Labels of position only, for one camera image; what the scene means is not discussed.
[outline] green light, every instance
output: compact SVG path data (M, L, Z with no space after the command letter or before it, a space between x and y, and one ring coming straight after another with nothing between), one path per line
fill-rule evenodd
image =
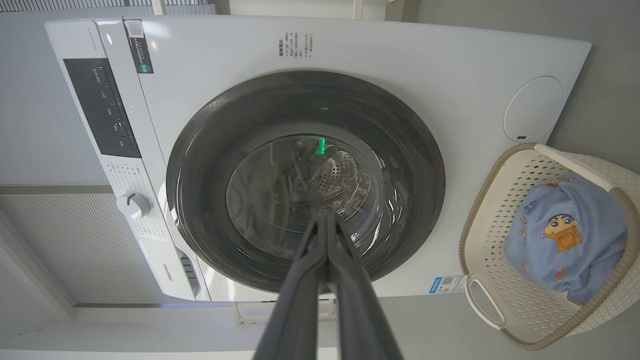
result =
M318 155L324 155L324 138L318 139L318 150L316 151Z

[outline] white front-loading washing machine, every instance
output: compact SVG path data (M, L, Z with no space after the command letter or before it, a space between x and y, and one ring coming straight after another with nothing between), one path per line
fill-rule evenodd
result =
M378 296L460 274L486 174L514 144L547 141L591 47L276 17L47 31L160 287L219 301L275 299L314 213L343 217Z

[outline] laundry basket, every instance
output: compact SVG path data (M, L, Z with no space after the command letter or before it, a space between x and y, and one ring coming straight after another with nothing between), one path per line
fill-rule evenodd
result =
M520 275L507 260L504 240L529 189L569 171L607 190L627 221L627 247L620 262L591 300L580 307ZM460 240L460 265L469 304L486 323L526 350L545 348L567 335L593 329L640 299L640 176L591 156L565 154L523 143L506 151L487 177ZM486 293L500 321L492 320L470 291Z

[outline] blue cloth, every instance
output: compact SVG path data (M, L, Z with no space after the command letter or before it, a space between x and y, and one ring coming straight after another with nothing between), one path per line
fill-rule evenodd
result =
M626 239L627 224L616 201L569 172L529 190L504 246L526 278L586 303L618 264Z

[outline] washing machine drum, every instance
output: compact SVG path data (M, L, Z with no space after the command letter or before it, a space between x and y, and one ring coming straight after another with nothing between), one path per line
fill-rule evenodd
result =
M398 98L296 70L204 106L173 147L166 185L176 226L205 262L278 292L314 213L343 217L372 281L393 271L429 236L445 181L433 136Z

